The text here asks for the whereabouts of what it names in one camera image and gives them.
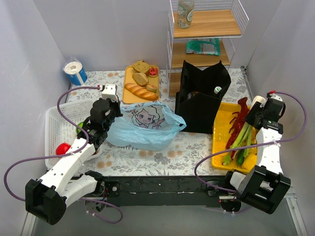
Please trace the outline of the white napa cabbage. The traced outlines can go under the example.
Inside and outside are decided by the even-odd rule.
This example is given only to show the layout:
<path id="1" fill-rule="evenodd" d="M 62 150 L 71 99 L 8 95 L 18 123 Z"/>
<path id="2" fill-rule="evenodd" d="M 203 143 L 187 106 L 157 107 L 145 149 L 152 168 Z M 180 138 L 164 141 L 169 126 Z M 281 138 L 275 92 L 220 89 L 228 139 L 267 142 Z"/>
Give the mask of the white napa cabbage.
<path id="1" fill-rule="evenodd" d="M 252 101 L 252 108 L 254 107 L 256 102 L 260 103 L 260 106 L 263 107 L 265 102 L 266 102 L 266 98 L 264 98 L 262 96 L 255 96 L 253 101 Z"/>

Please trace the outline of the green celery sticks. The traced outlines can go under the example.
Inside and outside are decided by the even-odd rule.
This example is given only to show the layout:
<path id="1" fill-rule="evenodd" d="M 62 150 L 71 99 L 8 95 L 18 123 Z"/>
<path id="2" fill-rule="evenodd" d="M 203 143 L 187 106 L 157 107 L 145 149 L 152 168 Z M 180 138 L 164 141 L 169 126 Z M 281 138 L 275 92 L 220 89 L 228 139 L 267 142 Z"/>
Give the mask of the green celery sticks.
<path id="1" fill-rule="evenodd" d="M 230 139 L 228 140 L 226 144 L 226 149 L 249 146 L 252 141 L 252 132 L 253 132 L 253 126 L 245 122 L 242 129 L 239 131 L 238 134 L 236 134 L 235 132 L 232 133 Z M 238 150 L 229 151 L 223 157 L 222 164 L 224 166 L 230 164 L 234 160 L 234 158 L 237 156 L 238 152 L 239 152 Z"/>

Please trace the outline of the green watermelon ball toy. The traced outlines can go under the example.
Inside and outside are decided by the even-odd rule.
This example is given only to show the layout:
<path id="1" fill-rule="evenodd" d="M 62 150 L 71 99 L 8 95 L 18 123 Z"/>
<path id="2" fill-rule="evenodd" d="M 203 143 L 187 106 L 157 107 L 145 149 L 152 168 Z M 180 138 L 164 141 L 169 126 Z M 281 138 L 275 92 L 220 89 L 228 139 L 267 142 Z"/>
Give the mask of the green watermelon ball toy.
<path id="1" fill-rule="evenodd" d="M 81 132 L 81 129 L 83 127 L 83 122 L 80 122 L 77 124 L 78 127 L 76 127 L 76 133 L 79 134 Z"/>

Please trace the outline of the light blue plastic bag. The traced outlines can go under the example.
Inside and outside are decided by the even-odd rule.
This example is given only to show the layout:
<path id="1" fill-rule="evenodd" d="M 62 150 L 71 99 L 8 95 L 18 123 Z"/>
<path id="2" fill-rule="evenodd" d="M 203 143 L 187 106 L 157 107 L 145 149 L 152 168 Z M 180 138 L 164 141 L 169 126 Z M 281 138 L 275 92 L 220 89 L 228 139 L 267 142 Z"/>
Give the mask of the light blue plastic bag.
<path id="1" fill-rule="evenodd" d="M 123 116 L 115 119 L 106 138 L 116 147 L 160 151 L 186 128 L 184 119 L 161 102 L 126 105 L 121 112 Z"/>

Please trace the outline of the green label water bottle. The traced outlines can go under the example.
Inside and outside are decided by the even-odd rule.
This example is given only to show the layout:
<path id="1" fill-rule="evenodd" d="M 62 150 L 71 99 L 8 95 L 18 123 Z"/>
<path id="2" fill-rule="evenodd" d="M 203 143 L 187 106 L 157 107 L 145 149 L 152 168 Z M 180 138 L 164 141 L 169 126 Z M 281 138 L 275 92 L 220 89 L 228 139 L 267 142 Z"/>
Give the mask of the green label water bottle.
<path id="1" fill-rule="evenodd" d="M 217 95 L 222 90 L 221 87 L 217 86 L 214 88 L 214 94 Z"/>

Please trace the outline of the black fabric grocery bag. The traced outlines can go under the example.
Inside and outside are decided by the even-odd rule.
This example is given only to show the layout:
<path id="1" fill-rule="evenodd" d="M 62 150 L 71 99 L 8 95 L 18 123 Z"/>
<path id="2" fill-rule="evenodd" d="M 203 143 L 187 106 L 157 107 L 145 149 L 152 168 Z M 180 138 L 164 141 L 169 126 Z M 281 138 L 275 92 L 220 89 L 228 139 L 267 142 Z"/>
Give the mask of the black fabric grocery bag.
<path id="1" fill-rule="evenodd" d="M 215 117 L 230 84 L 230 75 L 222 62 L 203 70 L 183 62 L 180 90 L 176 93 L 175 114 L 185 120 L 184 132 L 213 133 Z M 217 86 L 222 90 L 215 95 L 214 88 Z M 192 91 L 197 91 L 198 94 L 187 99 Z"/>

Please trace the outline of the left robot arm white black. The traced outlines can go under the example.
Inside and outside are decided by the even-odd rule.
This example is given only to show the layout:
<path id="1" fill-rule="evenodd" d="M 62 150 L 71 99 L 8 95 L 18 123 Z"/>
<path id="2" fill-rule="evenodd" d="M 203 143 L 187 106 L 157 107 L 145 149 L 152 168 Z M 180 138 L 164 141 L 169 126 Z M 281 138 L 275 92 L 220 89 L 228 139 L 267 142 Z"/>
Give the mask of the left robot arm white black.
<path id="1" fill-rule="evenodd" d="M 84 121 L 83 130 L 77 135 L 66 155 L 40 179 L 31 179 L 26 184 L 27 212 L 50 225 L 55 225 L 69 205 L 96 191 L 100 174 L 84 175 L 74 182 L 70 180 L 103 144 L 114 119 L 121 115 L 117 97 L 100 98 L 93 103 L 90 117 Z"/>

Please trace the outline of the yellow tray with vegetables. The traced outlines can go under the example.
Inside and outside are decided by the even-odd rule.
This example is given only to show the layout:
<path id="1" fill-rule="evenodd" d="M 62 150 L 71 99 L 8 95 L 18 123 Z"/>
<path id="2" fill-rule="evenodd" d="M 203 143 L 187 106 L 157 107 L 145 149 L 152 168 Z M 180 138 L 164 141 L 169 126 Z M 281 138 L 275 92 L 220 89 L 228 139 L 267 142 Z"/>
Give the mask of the yellow tray with vegetables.
<path id="1" fill-rule="evenodd" d="M 214 125 L 213 125 L 213 146 L 212 152 L 217 153 L 222 150 L 226 150 L 225 146 L 228 142 L 231 132 L 229 132 L 232 123 L 230 121 L 236 116 L 233 115 L 233 112 L 238 112 L 241 110 L 240 105 L 224 103 L 222 102 L 219 110 L 217 112 Z M 257 148 L 250 148 L 249 153 L 254 153 L 257 155 Z M 248 174 L 250 171 L 245 170 L 242 166 L 238 166 L 235 158 L 230 164 L 224 166 L 222 164 L 222 159 L 226 155 L 226 153 L 216 155 L 211 158 L 212 167 L 219 170 L 231 171 L 237 170 L 239 172 Z"/>

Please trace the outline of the white plastic basket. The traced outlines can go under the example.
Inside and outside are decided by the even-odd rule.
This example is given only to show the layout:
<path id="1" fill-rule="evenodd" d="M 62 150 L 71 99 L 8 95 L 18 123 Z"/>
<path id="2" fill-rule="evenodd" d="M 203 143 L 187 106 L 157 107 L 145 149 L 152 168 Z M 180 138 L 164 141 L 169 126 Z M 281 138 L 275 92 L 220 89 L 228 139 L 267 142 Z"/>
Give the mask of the white plastic basket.
<path id="1" fill-rule="evenodd" d="M 93 106 L 92 99 L 67 102 L 60 105 L 62 113 L 75 124 L 83 122 Z M 45 119 L 45 156 L 55 155 L 61 143 L 73 144 L 76 139 L 76 127 L 66 121 L 56 107 L 46 112 Z"/>

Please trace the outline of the yellow bell pepper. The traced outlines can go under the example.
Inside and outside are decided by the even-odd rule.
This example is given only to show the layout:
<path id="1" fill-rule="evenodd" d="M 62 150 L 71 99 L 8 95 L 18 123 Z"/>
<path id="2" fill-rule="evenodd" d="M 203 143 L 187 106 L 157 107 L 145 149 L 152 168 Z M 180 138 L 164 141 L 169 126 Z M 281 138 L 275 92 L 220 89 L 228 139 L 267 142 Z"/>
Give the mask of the yellow bell pepper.
<path id="1" fill-rule="evenodd" d="M 257 161 L 256 154 L 249 153 L 242 164 L 242 168 L 250 171 L 256 165 L 256 161 Z"/>

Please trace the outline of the oval bread loaf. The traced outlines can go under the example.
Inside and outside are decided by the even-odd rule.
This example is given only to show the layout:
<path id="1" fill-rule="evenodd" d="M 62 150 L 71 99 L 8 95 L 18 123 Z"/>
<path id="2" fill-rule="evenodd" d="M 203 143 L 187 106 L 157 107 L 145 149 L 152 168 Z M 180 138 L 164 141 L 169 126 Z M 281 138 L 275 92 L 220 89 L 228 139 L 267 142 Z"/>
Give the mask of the oval bread loaf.
<path id="1" fill-rule="evenodd" d="M 149 83 L 149 79 L 145 73 L 134 73 L 132 74 L 132 78 L 139 86 L 142 87 Z"/>

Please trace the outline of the red apple toy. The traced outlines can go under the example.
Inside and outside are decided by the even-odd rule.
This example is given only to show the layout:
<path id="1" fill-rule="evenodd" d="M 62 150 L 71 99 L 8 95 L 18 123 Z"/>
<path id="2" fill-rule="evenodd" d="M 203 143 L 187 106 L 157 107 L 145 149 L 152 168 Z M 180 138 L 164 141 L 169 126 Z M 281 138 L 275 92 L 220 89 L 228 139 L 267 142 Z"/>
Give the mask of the red apple toy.
<path id="1" fill-rule="evenodd" d="M 68 143 L 61 143 L 60 145 L 57 146 L 55 153 L 56 155 L 62 155 L 65 154 L 69 149 L 71 145 Z"/>

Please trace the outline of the floral table mat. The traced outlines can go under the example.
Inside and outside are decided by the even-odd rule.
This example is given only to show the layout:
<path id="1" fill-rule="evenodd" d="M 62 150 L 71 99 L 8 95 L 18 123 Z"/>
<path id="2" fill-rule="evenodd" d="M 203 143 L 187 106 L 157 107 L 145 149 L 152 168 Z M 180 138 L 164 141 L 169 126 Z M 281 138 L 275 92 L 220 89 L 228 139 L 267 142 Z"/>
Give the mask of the floral table mat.
<path id="1" fill-rule="evenodd" d="M 246 82 L 241 69 L 228 69 L 231 84 L 222 102 L 237 103 L 240 98 L 248 97 Z M 88 71 L 86 86 L 113 83 L 122 86 L 125 71 Z M 172 110 L 175 98 L 168 96 L 168 75 L 166 70 L 159 72 L 159 98 Z M 78 89 L 68 96 L 67 101 L 82 99 L 96 100 L 100 97 L 93 89 Z M 88 170 L 102 173 L 105 176 L 193 176 L 193 170 L 198 161 L 212 153 L 212 135 L 201 133 L 180 132 L 174 140 L 161 151 L 134 149 L 131 146 L 115 147 L 104 143 L 103 152 L 81 167 L 76 176 Z M 210 159 L 198 167 L 201 175 L 225 175 L 225 171 L 212 168 Z"/>

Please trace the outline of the green snack packet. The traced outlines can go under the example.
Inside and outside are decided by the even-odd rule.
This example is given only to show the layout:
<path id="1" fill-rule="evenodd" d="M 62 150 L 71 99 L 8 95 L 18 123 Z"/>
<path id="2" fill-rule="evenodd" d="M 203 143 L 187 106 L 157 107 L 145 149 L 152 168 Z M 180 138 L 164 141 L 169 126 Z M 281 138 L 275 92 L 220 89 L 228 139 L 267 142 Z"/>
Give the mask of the green snack packet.
<path id="1" fill-rule="evenodd" d="M 190 39 L 186 43 L 186 54 L 220 56 L 220 41 L 218 38 Z"/>

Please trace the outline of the clear glass bottle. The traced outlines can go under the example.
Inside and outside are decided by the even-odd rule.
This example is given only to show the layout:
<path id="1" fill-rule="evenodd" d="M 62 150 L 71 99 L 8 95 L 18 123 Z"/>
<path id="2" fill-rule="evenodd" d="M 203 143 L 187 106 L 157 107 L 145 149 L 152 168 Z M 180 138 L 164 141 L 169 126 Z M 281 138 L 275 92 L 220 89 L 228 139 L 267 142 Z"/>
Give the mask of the clear glass bottle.
<path id="1" fill-rule="evenodd" d="M 191 25 L 194 10 L 194 0 L 179 0 L 177 8 L 177 25 L 185 29 Z"/>

